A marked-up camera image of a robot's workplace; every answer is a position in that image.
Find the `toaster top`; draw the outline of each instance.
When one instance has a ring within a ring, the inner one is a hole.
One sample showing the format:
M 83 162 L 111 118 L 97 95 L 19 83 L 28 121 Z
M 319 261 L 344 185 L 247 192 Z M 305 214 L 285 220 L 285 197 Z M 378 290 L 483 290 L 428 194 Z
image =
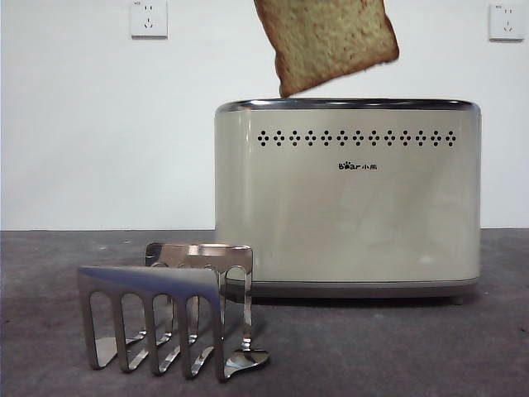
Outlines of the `toaster top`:
M 406 109 L 480 112 L 479 106 L 475 103 L 452 99 L 272 98 L 225 103 L 217 109 L 217 113 L 291 109 Z

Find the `bread slice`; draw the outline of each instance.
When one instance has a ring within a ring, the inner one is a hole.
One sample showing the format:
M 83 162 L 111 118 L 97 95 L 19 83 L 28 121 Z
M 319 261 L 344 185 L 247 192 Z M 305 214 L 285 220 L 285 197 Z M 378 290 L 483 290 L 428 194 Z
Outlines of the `bread slice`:
M 255 0 L 287 97 L 398 58 L 384 0 Z

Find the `white wall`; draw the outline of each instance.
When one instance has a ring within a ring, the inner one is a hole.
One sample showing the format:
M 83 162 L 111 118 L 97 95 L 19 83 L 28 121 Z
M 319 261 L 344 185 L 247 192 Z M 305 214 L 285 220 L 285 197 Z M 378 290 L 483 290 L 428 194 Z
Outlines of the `white wall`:
M 2 1 L 4 230 L 214 227 L 213 113 L 276 97 L 274 52 L 250 0 L 169 0 L 167 41 L 128 4 Z M 529 40 L 488 42 L 487 4 L 386 0 L 399 61 L 301 96 L 478 103 L 482 224 L 529 227 Z

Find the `wall outlet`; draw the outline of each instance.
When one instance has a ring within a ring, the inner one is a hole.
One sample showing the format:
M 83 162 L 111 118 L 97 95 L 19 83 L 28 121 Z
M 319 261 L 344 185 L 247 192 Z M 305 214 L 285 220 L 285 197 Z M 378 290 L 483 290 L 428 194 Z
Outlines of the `wall outlet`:
M 131 36 L 167 38 L 167 0 L 134 0 Z
M 521 41 L 525 38 L 525 9 L 522 4 L 488 6 L 488 38 L 498 41 Z

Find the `gray countertop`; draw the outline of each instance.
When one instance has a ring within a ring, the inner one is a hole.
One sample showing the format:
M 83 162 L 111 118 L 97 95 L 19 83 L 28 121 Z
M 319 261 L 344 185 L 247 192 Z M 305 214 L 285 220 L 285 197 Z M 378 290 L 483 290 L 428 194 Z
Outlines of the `gray countertop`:
M 482 234 L 482 278 L 449 299 L 258 300 L 259 371 L 225 384 L 206 364 L 185 380 L 144 363 L 92 371 L 76 269 L 143 265 L 153 241 L 205 242 L 212 232 L 3 232 L 2 395 L 523 396 L 529 395 L 529 229 Z M 226 329 L 235 329 L 231 303 Z M 236 347 L 238 329 L 226 344 Z

